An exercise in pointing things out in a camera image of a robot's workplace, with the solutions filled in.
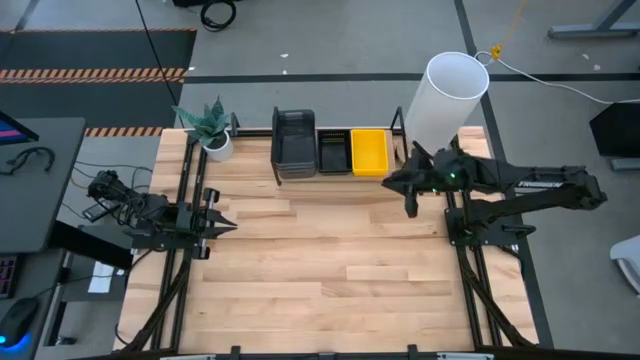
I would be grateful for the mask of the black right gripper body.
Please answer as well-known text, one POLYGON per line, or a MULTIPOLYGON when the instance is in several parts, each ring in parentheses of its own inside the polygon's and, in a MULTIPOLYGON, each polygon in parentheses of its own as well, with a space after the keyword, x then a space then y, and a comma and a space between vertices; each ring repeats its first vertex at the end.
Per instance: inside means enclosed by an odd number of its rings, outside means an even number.
POLYGON ((440 163, 417 141, 404 166, 405 211, 410 218, 418 214, 417 197, 424 192, 470 191, 471 178, 459 163, 460 152, 445 150, 440 163))

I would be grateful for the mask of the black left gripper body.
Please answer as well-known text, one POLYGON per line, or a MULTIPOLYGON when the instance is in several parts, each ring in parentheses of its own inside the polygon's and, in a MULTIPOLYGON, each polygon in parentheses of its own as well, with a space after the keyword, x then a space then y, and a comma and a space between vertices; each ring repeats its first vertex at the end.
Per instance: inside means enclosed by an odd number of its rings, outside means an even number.
POLYGON ((180 203, 176 220, 177 248, 191 250, 191 257, 197 260, 209 258, 208 240, 203 237, 203 232, 210 225, 207 212, 218 202, 220 192, 207 187, 203 190, 203 196, 205 208, 200 209, 187 203, 180 203))

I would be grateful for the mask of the yellow plastic basket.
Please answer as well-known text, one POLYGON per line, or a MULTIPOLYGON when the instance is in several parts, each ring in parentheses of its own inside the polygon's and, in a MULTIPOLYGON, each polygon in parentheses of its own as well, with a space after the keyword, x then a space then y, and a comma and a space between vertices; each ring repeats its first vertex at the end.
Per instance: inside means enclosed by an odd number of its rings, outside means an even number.
POLYGON ((355 176, 381 177, 388 173, 387 135, 384 130, 352 129, 351 152, 355 176))

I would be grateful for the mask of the black plastic basket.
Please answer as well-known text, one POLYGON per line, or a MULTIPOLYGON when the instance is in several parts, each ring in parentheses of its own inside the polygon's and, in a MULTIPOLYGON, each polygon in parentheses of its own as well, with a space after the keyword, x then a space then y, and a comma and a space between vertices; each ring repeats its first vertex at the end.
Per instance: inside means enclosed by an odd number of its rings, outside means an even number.
POLYGON ((319 130, 318 153, 321 174, 350 173, 352 171, 350 131, 319 130))

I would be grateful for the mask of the green plant in white pot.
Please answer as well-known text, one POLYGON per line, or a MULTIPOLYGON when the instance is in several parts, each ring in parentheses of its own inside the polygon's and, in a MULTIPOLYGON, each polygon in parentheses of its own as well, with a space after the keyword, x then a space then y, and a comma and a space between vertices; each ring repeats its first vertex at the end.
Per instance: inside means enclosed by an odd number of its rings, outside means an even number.
POLYGON ((233 144, 227 127, 231 125, 233 113, 225 112, 220 97, 212 105, 205 104, 202 115, 189 113, 178 106, 172 109, 191 125, 187 134, 196 139, 214 161, 223 162, 231 158, 233 144))

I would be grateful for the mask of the white paper sheet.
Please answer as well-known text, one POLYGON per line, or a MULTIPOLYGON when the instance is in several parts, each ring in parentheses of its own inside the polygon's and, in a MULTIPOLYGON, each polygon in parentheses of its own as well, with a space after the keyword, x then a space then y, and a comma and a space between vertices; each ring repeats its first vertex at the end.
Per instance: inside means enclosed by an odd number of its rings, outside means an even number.
POLYGON ((89 281, 87 292, 91 294, 106 294, 111 288, 111 279, 114 268, 100 262, 96 262, 89 281))

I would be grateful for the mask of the dark grey desk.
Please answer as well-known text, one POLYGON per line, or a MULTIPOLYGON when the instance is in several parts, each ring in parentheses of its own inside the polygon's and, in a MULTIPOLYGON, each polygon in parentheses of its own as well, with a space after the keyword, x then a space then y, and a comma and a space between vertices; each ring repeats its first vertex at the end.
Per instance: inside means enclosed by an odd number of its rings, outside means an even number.
POLYGON ((83 118, 19 122, 39 140, 0 146, 0 254, 48 247, 86 128, 83 118))

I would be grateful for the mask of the black box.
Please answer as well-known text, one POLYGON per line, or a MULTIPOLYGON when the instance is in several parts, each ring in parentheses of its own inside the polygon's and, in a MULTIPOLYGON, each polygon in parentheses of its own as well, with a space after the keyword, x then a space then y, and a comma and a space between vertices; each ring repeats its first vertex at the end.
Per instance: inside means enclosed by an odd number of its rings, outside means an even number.
POLYGON ((602 156, 640 157, 640 103, 615 103, 590 122, 602 156))

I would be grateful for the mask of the black keyboard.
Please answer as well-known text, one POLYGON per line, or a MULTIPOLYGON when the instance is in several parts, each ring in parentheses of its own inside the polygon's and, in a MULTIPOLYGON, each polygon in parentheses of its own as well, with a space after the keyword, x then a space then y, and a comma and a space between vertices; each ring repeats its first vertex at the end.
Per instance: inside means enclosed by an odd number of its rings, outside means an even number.
POLYGON ((0 300, 13 296, 20 265, 18 255, 0 256, 0 300))

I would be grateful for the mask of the black mat with hazard stripes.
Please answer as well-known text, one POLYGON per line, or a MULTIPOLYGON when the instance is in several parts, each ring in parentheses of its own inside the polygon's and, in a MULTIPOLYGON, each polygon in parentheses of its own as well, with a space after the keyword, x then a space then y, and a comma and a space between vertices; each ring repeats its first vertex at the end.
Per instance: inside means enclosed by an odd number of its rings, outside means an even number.
POLYGON ((0 110, 86 120, 88 137, 158 136, 178 121, 193 28, 0 32, 0 110))

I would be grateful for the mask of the black computer mouse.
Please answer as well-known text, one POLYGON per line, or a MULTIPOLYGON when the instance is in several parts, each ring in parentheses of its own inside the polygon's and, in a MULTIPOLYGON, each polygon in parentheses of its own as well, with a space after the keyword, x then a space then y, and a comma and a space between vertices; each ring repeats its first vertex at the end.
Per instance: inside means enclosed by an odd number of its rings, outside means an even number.
POLYGON ((27 334, 39 309, 37 298, 16 301, 0 320, 0 347, 17 345, 27 334))

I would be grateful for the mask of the grey table leg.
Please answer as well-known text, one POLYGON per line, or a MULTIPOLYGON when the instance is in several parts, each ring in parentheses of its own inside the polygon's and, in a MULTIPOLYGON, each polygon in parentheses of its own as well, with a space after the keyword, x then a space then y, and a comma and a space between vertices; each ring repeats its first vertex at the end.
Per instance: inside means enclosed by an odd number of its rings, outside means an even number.
POLYGON ((551 26, 547 36, 559 38, 634 37, 640 34, 640 22, 620 22, 620 18, 638 0, 616 0, 594 22, 551 26))

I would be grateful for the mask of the computer monitor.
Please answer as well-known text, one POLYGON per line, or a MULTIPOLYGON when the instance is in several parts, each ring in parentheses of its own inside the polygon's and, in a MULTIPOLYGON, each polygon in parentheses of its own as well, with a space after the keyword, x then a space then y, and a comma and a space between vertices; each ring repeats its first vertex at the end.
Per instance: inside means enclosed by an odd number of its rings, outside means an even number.
POLYGON ((39 135, 0 111, 0 146, 37 142, 39 135))

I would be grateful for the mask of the wooden shelf black metal frame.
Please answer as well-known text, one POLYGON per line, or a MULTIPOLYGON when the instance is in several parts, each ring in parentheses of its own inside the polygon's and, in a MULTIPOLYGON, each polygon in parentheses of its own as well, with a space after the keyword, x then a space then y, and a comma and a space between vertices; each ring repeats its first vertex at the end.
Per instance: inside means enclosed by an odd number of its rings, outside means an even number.
POLYGON ((275 108, 272 116, 270 166, 277 185, 286 181, 315 179, 317 177, 355 177, 374 181, 390 175, 406 159, 408 151, 405 136, 404 113, 397 107, 390 124, 373 128, 323 128, 316 127, 316 116, 311 110, 281 110, 275 108), (347 174, 321 174, 319 172, 319 130, 382 129, 387 135, 389 171, 381 177, 355 176, 347 174))

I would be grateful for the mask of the black aluminium table frame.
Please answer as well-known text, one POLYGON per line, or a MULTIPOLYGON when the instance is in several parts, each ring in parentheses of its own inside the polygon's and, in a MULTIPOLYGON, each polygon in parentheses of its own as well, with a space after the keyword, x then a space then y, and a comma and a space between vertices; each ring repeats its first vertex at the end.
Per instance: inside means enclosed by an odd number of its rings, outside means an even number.
POLYGON ((469 350, 446 199, 402 198, 375 178, 276 180, 268 136, 239 137, 203 184, 238 228, 193 262, 161 330, 183 354, 469 350))

